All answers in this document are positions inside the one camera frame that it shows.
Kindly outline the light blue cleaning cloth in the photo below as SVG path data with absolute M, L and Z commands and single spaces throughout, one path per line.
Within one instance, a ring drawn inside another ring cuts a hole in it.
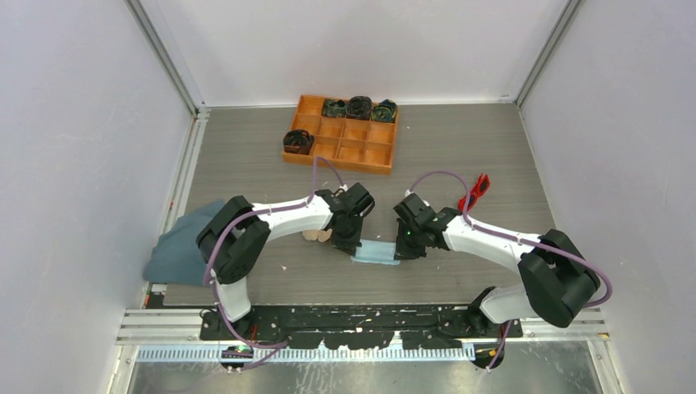
M 396 243 L 386 241 L 361 240 L 361 245 L 350 257 L 355 263 L 374 263 L 396 266 L 401 263 L 396 258 Z

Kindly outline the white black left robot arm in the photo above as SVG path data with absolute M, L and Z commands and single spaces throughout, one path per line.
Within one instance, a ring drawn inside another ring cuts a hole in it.
M 348 255 L 361 246 L 364 218 L 375 201 L 360 183 L 338 190 L 316 190 L 310 196 L 279 204 L 252 204 L 244 196 L 230 199 L 197 235 L 195 243 L 206 262 L 204 283 L 223 316 L 220 328 L 233 340 L 252 327 L 246 277 L 264 246 L 302 231 L 327 231 L 332 246 Z

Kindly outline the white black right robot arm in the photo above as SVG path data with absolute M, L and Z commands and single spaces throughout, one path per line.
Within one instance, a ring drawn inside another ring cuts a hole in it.
M 601 288 L 599 275 L 584 265 L 581 253 L 562 231 L 551 229 L 543 235 L 509 231 L 477 222 L 456 208 L 435 211 L 415 193 L 394 210 L 396 259 L 419 259 L 434 248 L 472 254 L 519 276 L 518 285 L 484 289 L 468 308 L 469 328 L 480 337 L 520 318 L 541 318 L 566 328 Z

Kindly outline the red sunglasses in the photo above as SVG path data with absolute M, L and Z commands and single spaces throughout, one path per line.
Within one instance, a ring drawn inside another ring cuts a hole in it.
M 481 173 L 468 194 L 459 200 L 458 209 L 462 213 L 469 212 L 476 205 L 478 200 L 486 194 L 489 187 L 490 179 L 488 174 Z

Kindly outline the orange wooden divided tray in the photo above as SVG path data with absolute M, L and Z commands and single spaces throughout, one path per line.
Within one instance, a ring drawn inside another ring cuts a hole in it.
M 396 149 L 397 125 L 394 123 L 360 121 L 344 118 L 322 117 L 324 97 L 303 94 L 297 103 L 291 128 L 305 129 L 314 136 L 314 145 L 309 155 L 285 153 L 282 159 L 287 163 L 310 165 L 316 157 L 323 157 L 335 167 L 354 172 L 367 172 L 378 175 L 392 173 Z

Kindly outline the rolled dark green tie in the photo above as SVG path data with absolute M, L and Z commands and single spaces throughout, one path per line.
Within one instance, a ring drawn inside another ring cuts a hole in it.
M 325 98 L 321 109 L 322 117 L 344 118 L 347 112 L 346 101 L 336 98 Z

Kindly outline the rolled black brown tie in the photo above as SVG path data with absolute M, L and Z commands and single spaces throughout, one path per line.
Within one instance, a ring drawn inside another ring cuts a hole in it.
M 368 96 L 354 96 L 346 104 L 346 118 L 369 121 L 372 117 L 373 101 Z

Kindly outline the rolled green patterned tie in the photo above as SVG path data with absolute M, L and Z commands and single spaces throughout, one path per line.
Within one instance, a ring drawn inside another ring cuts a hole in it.
M 397 104 L 393 100 L 386 98 L 383 101 L 373 105 L 370 120 L 381 123 L 394 123 L 397 115 Z

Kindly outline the dark blue-grey cloth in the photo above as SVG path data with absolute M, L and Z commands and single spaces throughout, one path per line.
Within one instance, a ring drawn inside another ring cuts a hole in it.
M 222 199 L 214 200 L 179 217 L 172 229 L 158 238 L 144 267 L 143 279 L 152 283 L 203 286 L 206 260 L 196 238 L 224 204 Z

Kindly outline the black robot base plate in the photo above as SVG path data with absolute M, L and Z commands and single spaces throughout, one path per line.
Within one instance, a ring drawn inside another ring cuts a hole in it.
M 485 323 L 464 305 L 259 305 L 233 324 L 244 339 L 289 349 L 453 349 L 461 339 L 520 338 L 519 323 Z

